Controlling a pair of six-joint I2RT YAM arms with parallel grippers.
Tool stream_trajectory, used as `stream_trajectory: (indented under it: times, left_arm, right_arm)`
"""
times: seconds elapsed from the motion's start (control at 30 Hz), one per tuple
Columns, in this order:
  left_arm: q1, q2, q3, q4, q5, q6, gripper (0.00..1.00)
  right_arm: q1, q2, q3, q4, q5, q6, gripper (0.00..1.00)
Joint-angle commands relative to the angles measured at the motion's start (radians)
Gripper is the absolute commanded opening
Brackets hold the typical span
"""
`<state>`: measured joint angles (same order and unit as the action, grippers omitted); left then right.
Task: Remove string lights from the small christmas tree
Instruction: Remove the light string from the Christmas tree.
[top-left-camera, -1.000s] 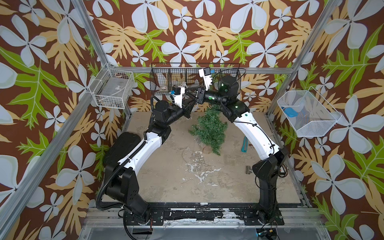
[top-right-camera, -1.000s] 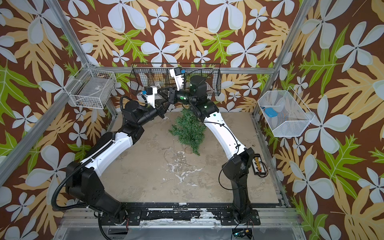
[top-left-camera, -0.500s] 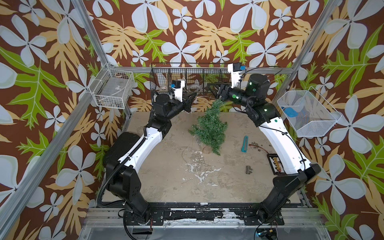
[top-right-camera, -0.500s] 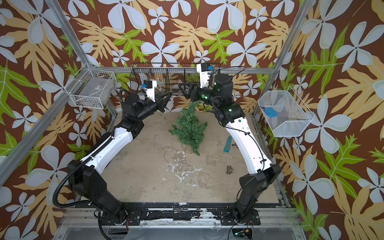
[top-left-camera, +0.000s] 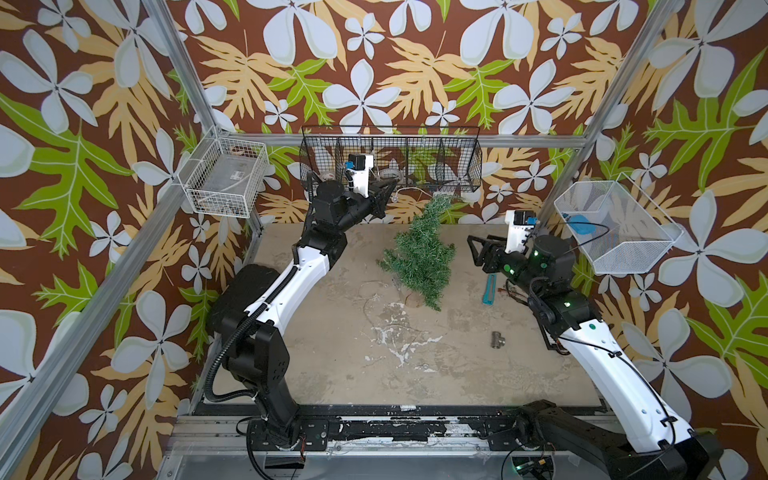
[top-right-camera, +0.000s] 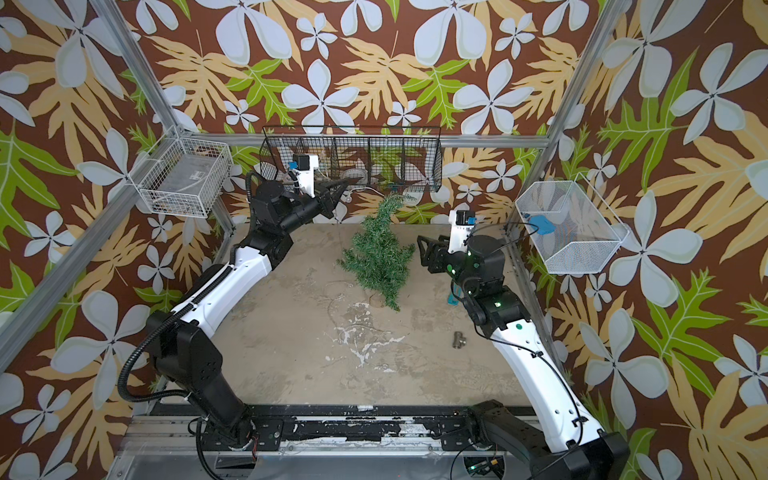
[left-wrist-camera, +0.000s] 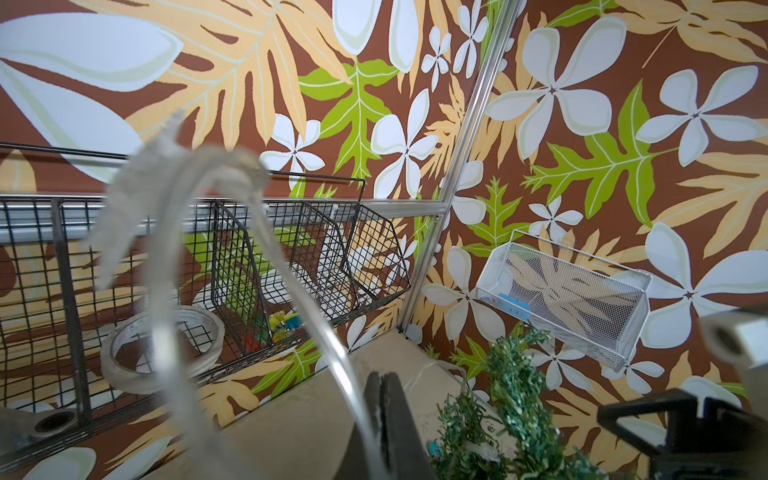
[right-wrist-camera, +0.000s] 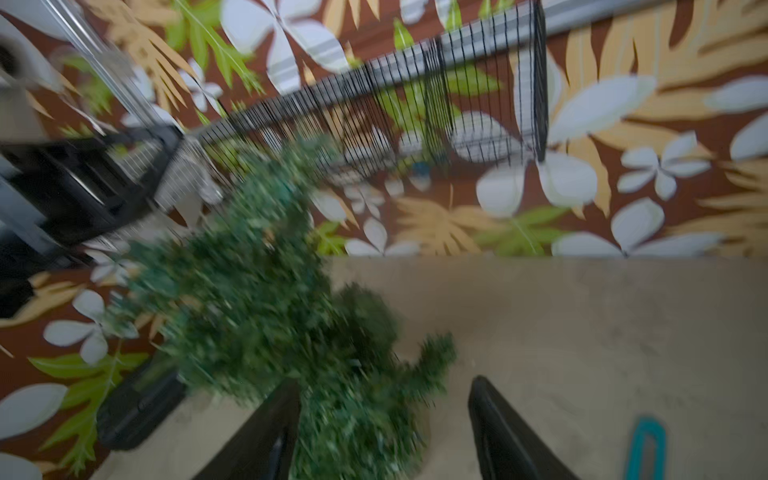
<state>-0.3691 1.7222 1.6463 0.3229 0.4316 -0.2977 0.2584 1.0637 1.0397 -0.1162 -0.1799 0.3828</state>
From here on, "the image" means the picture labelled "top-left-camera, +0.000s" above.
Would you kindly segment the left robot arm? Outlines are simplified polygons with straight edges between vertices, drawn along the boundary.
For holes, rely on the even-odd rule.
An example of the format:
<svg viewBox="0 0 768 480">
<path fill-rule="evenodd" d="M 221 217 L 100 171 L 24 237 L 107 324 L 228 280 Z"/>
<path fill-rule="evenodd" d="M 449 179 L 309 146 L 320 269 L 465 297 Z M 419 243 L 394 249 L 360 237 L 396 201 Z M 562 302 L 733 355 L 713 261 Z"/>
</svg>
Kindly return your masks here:
<svg viewBox="0 0 768 480">
<path fill-rule="evenodd" d="M 299 438 L 299 406 L 285 380 L 290 362 L 285 330 L 341 257 L 347 231 L 368 216 L 383 218 L 396 184 L 377 181 L 362 194 L 335 180 L 319 182 L 289 265 L 283 271 L 243 267 L 210 312 L 221 349 L 205 376 L 204 398 L 211 403 L 250 398 L 275 446 L 292 447 Z"/>
</svg>

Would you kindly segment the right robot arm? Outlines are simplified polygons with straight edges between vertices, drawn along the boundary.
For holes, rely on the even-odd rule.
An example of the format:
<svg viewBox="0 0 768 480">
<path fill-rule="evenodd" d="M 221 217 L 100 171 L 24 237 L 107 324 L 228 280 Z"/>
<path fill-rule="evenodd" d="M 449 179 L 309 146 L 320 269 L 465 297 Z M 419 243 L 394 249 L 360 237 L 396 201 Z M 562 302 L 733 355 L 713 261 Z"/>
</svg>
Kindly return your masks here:
<svg viewBox="0 0 768 480">
<path fill-rule="evenodd" d="M 526 292 L 538 325 L 578 361 L 623 429 L 601 429 L 541 400 L 520 409 L 523 440 L 569 451 L 612 479 L 705 479 L 717 468 L 724 450 L 716 437 L 696 432 L 661 398 L 595 305 L 572 288 L 575 253 L 566 240 L 542 235 L 520 251 L 497 236 L 467 243 L 476 266 Z"/>
</svg>

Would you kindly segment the small green christmas tree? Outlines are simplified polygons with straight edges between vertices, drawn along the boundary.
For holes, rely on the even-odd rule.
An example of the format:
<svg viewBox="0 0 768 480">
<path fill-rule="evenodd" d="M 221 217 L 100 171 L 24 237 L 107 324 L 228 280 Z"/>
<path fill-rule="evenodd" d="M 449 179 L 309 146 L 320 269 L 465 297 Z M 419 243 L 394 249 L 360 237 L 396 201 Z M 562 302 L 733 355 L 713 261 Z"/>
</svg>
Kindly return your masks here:
<svg viewBox="0 0 768 480">
<path fill-rule="evenodd" d="M 440 217 L 450 205 L 451 198 L 446 195 L 433 197 L 408 230 L 395 236 L 395 246 L 386 249 L 377 261 L 435 311 L 441 310 L 443 290 L 451 276 L 450 263 L 456 255 L 455 245 L 444 243 L 439 236 Z"/>
</svg>

